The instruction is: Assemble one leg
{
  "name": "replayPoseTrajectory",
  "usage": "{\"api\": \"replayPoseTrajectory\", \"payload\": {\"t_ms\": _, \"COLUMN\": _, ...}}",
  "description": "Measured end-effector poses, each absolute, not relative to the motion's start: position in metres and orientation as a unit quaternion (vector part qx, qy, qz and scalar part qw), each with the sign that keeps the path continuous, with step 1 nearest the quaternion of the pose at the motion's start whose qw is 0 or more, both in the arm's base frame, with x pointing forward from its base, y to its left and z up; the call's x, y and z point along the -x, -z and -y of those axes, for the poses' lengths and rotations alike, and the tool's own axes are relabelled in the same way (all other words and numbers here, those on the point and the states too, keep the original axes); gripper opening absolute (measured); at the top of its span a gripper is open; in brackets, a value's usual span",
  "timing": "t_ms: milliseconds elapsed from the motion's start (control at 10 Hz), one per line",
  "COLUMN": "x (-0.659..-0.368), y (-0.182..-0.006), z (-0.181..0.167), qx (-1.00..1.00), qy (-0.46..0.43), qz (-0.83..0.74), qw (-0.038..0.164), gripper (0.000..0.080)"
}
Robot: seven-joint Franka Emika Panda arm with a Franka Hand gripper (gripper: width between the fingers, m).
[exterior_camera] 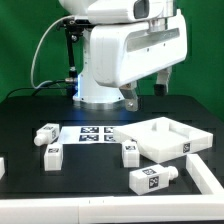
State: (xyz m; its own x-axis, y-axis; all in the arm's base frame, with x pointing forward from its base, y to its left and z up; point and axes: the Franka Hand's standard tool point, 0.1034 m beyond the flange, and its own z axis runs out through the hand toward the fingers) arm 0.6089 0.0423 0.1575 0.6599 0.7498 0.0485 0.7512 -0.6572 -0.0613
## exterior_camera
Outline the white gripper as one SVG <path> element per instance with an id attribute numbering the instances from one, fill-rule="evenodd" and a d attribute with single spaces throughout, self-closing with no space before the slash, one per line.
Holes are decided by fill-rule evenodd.
<path id="1" fill-rule="evenodd" d="M 120 87 L 127 111 L 138 110 L 136 80 L 157 72 L 154 94 L 166 96 L 172 73 L 170 66 L 186 58 L 186 23 L 181 11 L 177 10 L 165 25 L 167 29 L 161 31 L 153 31 L 153 24 L 148 21 L 98 25 L 92 30 L 93 78 L 101 86 Z"/>

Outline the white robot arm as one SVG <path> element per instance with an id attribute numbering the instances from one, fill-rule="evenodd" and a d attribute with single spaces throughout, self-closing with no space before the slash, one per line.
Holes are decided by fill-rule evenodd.
<path id="1" fill-rule="evenodd" d="M 67 42 L 84 38 L 83 70 L 74 104 L 88 109 L 122 105 L 139 109 L 137 81 L 157 75 L 154 93 L 164 96 L 172 66 L 187 55 L 185 18 L 176 0 L 59 0 L 72 17 Z"/>

